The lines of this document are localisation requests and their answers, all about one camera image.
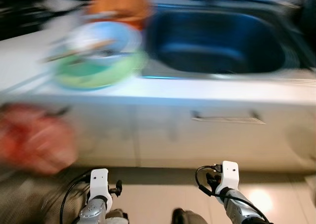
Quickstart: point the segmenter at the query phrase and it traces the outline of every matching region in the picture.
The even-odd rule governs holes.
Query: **stainless steel sink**
[[[247,9],[165,9],[149,22],[144,77],[278,77],[301,60],[271,13]]]

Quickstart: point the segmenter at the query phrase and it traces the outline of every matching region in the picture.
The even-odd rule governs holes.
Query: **floor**
[[[113,208],[127,212],[131,224],[170,224],[178,207],[200,214],[209,224],[231,224],[216,198],[197,188],[193,170],[113,168],[109,175],[111,184],[123,180]],[[303,175],[241,173],[239,190],[274,224],[316,224]]]

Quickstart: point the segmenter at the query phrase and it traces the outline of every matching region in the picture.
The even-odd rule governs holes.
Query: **red cloth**
[[[74,132],[43,108],[8,105],[0,119],[0,158],[22,169],[56,174],[77,159]]]

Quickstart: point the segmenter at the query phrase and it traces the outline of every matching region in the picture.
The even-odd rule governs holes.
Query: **kitchen cabinet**
[[[243,170],[313,170],[314,110],[251,103],[235,107],[228,102],[220,107],[138,106],[140,163],[197,168],[231,160]],[[249,119],[253,112],[258,120]],[[248,123],[232,121],[241,119]]]
[[[76,131],[77,165],[136,166],[130,107],[108,104],[47,104],[56,111],[69,106],[64,115]]]

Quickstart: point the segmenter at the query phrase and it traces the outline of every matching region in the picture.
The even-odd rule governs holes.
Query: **white countertop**
[[[279,82],[146,79],[134,75],[117,85],[94,91],[62,88],[53,82],[50,64],[40,60],[49,55],[56,41],[76,25],[78,17],[72,14],[52,20],[43,31],[0,41],[0,100],[46,98],[107,102],[119,99],[141,102],[141,99],[165,98],[316,105],[316,86]],[[300,76],[315,78],[308,71],[301,72]]]

